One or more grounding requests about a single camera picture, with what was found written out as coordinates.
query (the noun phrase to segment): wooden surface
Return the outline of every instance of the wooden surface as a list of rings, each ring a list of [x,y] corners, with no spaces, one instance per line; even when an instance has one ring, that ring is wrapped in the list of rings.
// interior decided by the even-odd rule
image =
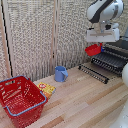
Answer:
[[[63,83],[55,82],[54,76],[34,82],[53,85],[56,92],[44,106],[41,118],[27,128],[109,128],[117,119],[128,99],[128,88],[121,78],[115,75],[103,84],[78,67],[68,74]],[[14,128],[1,106],[0,128]]]

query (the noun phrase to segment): yellow object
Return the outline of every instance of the yellow object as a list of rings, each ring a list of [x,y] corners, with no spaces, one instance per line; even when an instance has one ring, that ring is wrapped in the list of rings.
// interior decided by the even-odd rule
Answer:
[[[37,87],[44,93],[44,95],[49,99],[53,93],[55,93],[56,88],[54,86],[48,85],[46,83],[40,82]]]

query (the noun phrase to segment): blue cup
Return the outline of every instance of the blue cup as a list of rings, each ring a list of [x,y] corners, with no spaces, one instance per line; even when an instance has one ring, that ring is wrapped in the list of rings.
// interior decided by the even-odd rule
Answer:
[[[68,77],[68,72],[65,67],[57,66],[55,67],[55,81],[64,82]]]

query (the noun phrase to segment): red basket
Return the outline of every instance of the red basket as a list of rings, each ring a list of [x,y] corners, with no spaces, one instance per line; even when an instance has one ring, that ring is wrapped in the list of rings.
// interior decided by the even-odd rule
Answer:
[[[46,96],[24,76],[0,82],[0,103],[16,128],[24,128],[40,118]]]
[[[94,56],[101,52],[101,46],[102,43],[100,43],[100,46],[98,46],[97,44],[91,45],[85,49],[85,52],[88,54],[88,56]]]

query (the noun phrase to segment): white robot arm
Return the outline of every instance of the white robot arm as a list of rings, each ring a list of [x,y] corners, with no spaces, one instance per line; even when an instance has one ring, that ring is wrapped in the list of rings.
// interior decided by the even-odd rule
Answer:
[[[87,10],[88,20],[94,28],[87,30],[87,42],[116,42],[120,34],[118,23],[110,23],[123,12],[122,0],[96,0]]]

